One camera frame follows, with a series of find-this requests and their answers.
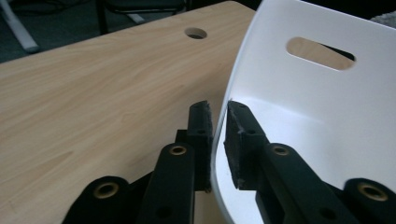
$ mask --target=table top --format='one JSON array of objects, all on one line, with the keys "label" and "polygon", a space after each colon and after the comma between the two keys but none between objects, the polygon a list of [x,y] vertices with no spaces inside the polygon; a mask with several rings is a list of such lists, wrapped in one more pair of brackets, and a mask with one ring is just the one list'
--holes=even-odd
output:
[{"label": "table top", "polygon": [[149,173],[196,102],[216,124],[253,14],[225,2],[0,64],[0,222],[60,223],[94,179]]}]

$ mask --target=light wood surface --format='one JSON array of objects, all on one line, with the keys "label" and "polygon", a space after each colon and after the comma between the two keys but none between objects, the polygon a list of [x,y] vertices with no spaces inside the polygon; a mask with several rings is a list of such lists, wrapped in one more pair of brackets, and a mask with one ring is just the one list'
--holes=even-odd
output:
[{"label": "light wood surface", "polygon": [[0,64],[0,223],[61,223],[94,179],[152,171],[196,102],[216,124],[253,14],[225,2]]}]

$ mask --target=chair leg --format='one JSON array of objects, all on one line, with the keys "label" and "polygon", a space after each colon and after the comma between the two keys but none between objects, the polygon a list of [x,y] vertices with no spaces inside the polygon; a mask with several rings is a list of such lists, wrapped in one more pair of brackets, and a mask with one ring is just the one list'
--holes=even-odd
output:
[{"label": "chair leg", "polygon": [[108,34],[105,5],[103,3],[103,0],[95,0],[95,4],[96,4],[96,14],[98,17],[100,35]]}]

